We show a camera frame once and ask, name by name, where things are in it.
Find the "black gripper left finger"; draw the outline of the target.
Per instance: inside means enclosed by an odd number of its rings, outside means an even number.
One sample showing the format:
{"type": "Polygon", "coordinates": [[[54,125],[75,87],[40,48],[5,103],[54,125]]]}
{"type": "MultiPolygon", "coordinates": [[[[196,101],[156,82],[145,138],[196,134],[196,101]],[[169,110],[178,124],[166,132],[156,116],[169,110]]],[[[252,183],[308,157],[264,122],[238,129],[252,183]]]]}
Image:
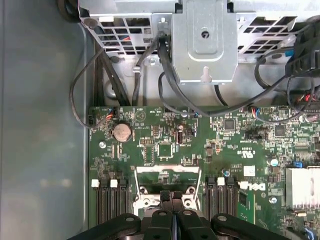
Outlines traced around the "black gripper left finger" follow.
{"type": "Polygon", "coordinates": [[[160,193],[160,209],[140,219],[123,213],[113,219],[83,231],[71,240],[170,240],[172,239],[173,202],[171,193],[160,193]]]}

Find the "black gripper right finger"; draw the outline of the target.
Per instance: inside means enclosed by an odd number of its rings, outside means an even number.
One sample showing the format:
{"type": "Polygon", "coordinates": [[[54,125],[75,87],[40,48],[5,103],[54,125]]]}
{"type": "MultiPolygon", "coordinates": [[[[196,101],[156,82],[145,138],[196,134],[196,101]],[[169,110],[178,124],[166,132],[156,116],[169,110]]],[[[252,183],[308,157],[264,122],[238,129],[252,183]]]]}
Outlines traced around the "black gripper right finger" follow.
{"type": "Polygon", "coordinates": [[[173,192],[173,210],[182,240],[307,240],[306,234],[286,229],[277,234],[229,214],[219,213],[210,221],[185,208],[182,193],[173,192]]]}

